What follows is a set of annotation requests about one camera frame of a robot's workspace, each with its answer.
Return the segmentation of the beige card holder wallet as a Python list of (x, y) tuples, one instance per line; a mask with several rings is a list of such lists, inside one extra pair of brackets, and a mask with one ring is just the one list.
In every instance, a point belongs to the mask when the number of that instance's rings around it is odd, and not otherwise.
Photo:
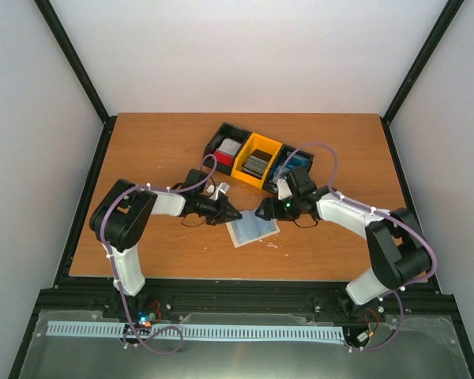
[(260, 241), (280, 232), (276, 220), (263, 220), (255, 215), (254, 210), (243, 210), (240, 213), (241, 219), (226, 223), (235, 248)]

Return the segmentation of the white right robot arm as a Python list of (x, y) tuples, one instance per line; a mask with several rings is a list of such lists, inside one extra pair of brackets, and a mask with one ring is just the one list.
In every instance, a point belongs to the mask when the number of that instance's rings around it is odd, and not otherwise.
[(435, 273), (437, 259), (421, 234), (414, 215), (359, 203), (331, 186), (318, 188), (299, 167), (277, 181), (275, 197), (267, 197), (255, 215), (263, 220), (295, 222), (301, 215), (314, 222), (335, 223), (367, 242), (371, 267), (346, 286), (352, 304), (362, 306), (393, 290)]

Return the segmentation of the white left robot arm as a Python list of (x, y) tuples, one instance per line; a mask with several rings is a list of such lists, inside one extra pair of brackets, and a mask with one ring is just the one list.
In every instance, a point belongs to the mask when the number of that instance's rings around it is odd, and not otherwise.
[(93, 212), (89, 227), (110, 261), (114, 287), (124, 295), (120, 306), (130, 317), (143, 316), (149, 299), (140, 290), (145, 285), (138, 255), (138, 243), (150, 216), (200, 216), (208, 225), (230, 223), (243, 215), (230, 203), (225, 182), (210, 195), (204, 194), (211, 181), (203, 171), (192, 169), (184, 182), (164, 189), (138, 186), (123, 178), (111, 187)]

